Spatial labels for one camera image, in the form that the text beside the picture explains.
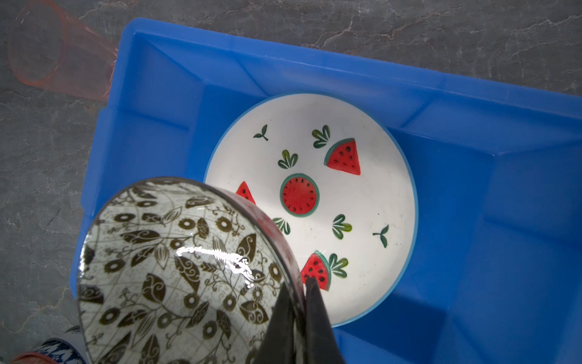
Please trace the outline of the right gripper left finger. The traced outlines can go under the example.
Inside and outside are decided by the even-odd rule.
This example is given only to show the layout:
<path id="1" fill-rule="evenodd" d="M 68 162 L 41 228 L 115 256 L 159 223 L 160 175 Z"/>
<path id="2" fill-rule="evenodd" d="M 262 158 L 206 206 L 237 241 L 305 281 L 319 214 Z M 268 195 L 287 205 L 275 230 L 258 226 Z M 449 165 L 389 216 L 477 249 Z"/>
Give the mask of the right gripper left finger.
<path id="1" fill-rule="evenodd" d="M 296 361 L 293 325 L 293 305 L 287 287 L 283 286 L 269 321 L 265 339 L 253 363 L 293 364 Z"/>

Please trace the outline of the watermelon pattern plate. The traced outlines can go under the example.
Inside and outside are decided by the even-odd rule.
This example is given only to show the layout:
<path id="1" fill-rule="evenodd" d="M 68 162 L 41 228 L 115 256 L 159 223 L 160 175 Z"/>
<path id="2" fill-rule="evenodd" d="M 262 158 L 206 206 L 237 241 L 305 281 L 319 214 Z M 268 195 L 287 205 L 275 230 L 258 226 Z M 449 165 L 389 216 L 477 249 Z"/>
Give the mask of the watermelon pattern plate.
<path id="1" fill-rule="evenodd" d="M 393 136 L 331 96 L 267 99 L 220 139 L 205 182 L 253 201 L 318 280 L 334 326 L 362 318 L 399 283 L 418 232 L 418 197 Z"/>

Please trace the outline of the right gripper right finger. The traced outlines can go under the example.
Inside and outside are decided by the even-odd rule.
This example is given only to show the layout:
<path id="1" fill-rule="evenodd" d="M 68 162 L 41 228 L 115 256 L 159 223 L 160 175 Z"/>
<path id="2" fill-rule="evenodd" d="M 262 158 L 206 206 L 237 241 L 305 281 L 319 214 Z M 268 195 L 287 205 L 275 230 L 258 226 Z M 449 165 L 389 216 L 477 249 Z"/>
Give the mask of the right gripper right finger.
<path id="1" fill-rule="evenodd" d="M 316 278 L 306 281 L 306 359 L 309 364 L 345 364 Z"/>

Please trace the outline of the black white patterned bowl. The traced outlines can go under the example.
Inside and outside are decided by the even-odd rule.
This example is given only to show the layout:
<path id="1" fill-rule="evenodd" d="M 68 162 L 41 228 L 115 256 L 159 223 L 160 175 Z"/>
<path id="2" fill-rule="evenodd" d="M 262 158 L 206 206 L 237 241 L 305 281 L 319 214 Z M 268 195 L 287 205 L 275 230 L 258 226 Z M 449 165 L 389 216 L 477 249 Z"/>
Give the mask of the black white patterned bowl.
<path id="1" fill-rule="evenodd" d="M 80 254 L 80 325 L 93 363 L 251 363 L 282 329 L 304 335 L 298 265 L 244 198 L 179 177 L 116 193 Z"/>

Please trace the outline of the red rimmed bowl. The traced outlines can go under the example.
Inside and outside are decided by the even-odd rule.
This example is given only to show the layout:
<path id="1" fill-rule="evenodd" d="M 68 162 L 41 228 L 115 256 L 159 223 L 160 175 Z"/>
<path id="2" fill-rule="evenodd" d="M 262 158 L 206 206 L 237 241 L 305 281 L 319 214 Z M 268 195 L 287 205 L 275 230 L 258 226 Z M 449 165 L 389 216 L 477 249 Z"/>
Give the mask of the red rimmed bowl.
<path id="1" fill-rule="evenodd" d="M 15 357 L 10 364 L 59 364 L 53 358 L 38 352 L 27 352 Z"/>

